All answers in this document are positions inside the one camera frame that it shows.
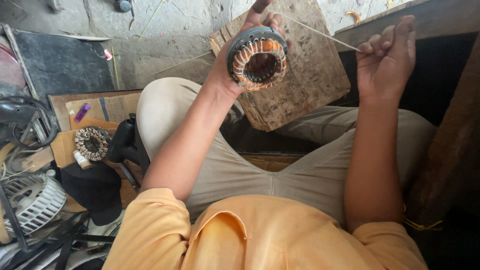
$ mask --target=purple lighter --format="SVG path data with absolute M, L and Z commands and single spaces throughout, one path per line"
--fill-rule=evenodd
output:
M 89 108 L 90 108 L 90 104 L 84 103 L 83 106 L 78 111 L 77 115 L 75 115 L 75 118 L 73 120 L 75 120 L 75 122 L 77 123 L 80 122 L 82 118 L 85 116 L 85 114 L 87 113 Z

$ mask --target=orange shirt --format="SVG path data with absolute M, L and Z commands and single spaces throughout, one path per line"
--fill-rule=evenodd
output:
M 128 206 L 103 269 L 427 269 L 415 242 L 394 222 L 353 234 L 318 209 L 264 195 L 212 204 L 190 225 L 168 188 Z

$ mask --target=copper wire scrap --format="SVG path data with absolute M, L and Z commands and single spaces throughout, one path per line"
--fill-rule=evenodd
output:
M 238 34 L 232 41 L 227 56 L 230 77 L 249 91 L 277 85 L 287 72 L 287 43 L 274 29 L 256 26 Z M 257 54 L 266 54 L 261 64 L 252 65 Z
M 107 132 L 99 127 L 89 126 L 77 130 L 75 135 L 77 150 L 88 160 L 102 160 L 111 142 Z

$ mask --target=person's right hand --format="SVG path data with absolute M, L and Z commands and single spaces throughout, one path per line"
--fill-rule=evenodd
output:
M 382 35 L 372 36 L 357 52 L 360 102 L 398 102 L 415 66 L 413 15 Z

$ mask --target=shirt sleeve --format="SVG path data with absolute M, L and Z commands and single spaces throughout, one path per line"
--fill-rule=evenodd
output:
M 103 269 L 180 269 L 189 237 L 185 204 L 168 188 L 146 190 L 127 207 Z
M 395 222 L 367 223 L 353 232 L 386 269 L 428 269 L 417 244 Z

